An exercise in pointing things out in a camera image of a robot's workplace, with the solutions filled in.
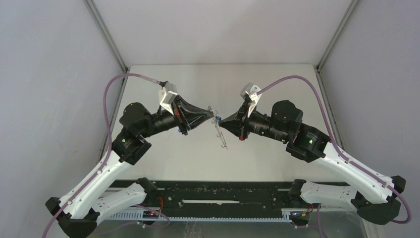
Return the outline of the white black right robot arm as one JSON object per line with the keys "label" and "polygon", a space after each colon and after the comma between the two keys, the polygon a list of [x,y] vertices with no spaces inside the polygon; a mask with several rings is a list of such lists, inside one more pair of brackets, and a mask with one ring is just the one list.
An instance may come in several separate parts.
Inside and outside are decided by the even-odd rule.
{"label": "white black right robot arm", "polygon": [[302,118],[303,112],[288,100],[276,102],[269,116],[245,102],[219,125],[240,140],[254,133],[280,141],[292,157],[329,169],[345,182],[338,186],[296,179],[288,193],[292,206],[322,204],[353,210],[377,225],[395,222],[401,209],[397,195],[403,192],[406,181],[369,169],[337,147],[327,134],[304,124]]}

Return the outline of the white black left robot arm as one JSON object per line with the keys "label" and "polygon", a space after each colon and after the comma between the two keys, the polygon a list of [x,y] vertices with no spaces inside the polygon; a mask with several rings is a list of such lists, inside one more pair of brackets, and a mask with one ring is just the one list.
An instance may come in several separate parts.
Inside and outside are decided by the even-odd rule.
{"label": "white black left robot arm", "polygon": [[91,172],[61,198],[51,197],[46,207],[70,238],[86,238],[109,216],[133,205],[152,206],[157,187],[139,178],[126,189],[102,197],[117,177],[133,167],[151,148],[146,138],[178,128],[184,135],[214,117],[212,111],[175,96],[169,107],[151,114],[141,103],[129,104],[119,122],[123,129]]}

